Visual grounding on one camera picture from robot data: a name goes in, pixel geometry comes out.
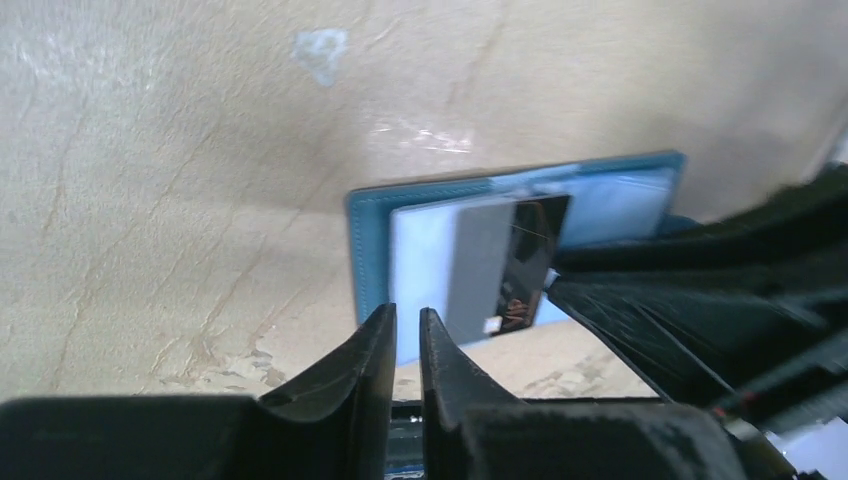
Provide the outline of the blue card holder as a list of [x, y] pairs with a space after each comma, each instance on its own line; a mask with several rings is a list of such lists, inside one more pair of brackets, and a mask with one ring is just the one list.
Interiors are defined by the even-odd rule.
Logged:
[[[394, 304], [396, 362], [416, 362], [420, 311], [434, 309], [441, 320], [446, 313], [463, 209], [499, 198], [570, 195], [553, 258], [576, 247], [653, 239], [689, 225], [668, 213], [685, 162], [681, 153], [667, 151], [352, 191], [347, 206], [357, 318]], [[546, 295], [552, 261], [532, 326], [564, 319]]]

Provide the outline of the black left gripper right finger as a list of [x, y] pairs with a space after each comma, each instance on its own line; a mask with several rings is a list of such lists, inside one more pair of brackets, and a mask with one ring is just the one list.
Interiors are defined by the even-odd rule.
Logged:
[[657, 402], [528, 403], [420, 312], [424, 472], [429, 479], [743, 479], [710, 414]]

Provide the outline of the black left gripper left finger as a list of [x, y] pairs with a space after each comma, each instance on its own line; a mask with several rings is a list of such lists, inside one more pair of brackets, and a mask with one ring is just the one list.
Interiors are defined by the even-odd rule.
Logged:
[[22, 398], [1, 407], [5, 479], [379, 479], [396, 310], [266, 394]]

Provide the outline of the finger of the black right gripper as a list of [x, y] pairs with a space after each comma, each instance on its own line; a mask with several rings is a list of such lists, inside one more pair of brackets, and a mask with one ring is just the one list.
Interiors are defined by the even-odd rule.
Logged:
[[753, 424], [847, 411], [847, 169], [728, 219], [556, 263], [549, 300], [661, 397]]

